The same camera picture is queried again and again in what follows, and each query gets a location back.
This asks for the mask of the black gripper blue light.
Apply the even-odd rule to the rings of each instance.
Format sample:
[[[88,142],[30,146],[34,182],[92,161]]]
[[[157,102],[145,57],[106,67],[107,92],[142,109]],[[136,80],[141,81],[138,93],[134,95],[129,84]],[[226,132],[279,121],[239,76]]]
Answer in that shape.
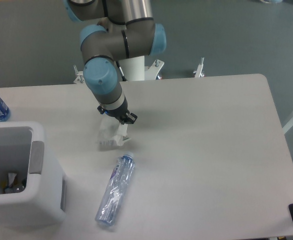
[[[123,101],[122,103],[112,103],[112,104],[100,104],[97,107],[98,112],[103,115],[106,114],[109,117],[113,117],[117,119],[122,125],[134,124],[137,120],[138,116],[134,113],[130,113],[128,110],[127,101]]]

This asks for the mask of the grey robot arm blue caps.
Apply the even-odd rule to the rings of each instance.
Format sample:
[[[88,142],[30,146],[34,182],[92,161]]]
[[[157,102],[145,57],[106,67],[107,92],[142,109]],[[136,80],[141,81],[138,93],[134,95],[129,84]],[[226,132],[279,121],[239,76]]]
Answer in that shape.
[[[111,31],[101,24],[84,27],[79,47],[84,62],[83,77],[99,103],[98,111],[134,124],[115,63],[125,59],[161,54],[167,47],[164,26],[155,23],[149,0],[65,0],[69,18],[84,22],[106,18],[124,29]]]

